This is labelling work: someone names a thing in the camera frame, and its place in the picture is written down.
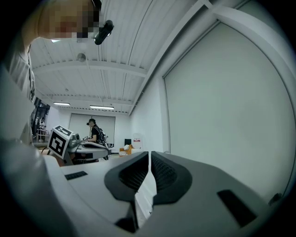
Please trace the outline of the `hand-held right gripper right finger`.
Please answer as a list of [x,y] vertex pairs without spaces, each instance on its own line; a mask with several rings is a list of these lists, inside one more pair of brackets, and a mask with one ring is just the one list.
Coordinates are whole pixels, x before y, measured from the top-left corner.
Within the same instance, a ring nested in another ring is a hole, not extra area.
[[163,181],[141,237],[250,237],[271,216],[257,193],[223,170],[167,153],[151,153]]

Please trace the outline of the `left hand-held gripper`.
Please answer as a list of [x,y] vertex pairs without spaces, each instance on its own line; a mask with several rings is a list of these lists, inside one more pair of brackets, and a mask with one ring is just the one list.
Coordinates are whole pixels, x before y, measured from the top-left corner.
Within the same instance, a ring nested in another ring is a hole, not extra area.
[[111,151],[105,146],[93,142],[81,142],[79,134],[58,125],[51,130],[48,141],[48,149],[57,157],[62,159],[66,166],[73,165],[71,154],[75,154],[76,159],[98,160],[104,158],[108,160]]

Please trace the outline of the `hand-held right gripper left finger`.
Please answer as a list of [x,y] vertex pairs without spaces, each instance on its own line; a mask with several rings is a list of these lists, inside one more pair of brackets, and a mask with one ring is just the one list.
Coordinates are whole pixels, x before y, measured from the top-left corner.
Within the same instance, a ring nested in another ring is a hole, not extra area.
[[148,153],[105,162],[59,167],[44,156],[47,174],[66,214],[59,223],[69,237],[147,237],[137,228],[135,195],[148,173]]

